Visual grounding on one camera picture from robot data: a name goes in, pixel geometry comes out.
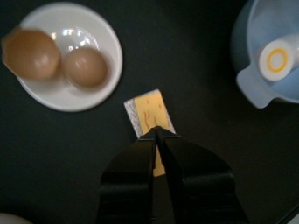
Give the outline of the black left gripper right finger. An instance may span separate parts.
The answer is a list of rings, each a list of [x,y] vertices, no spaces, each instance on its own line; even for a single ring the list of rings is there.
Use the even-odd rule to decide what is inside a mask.
[[[154,134],[174,224],[248,224],[225,161],[169,130],[157,127]]]

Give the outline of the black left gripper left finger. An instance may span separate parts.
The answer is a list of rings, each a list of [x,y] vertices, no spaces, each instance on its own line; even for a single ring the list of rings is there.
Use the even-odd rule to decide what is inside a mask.
[[[154,130],[116,154],[98,185],[96,224],[152,224]]]

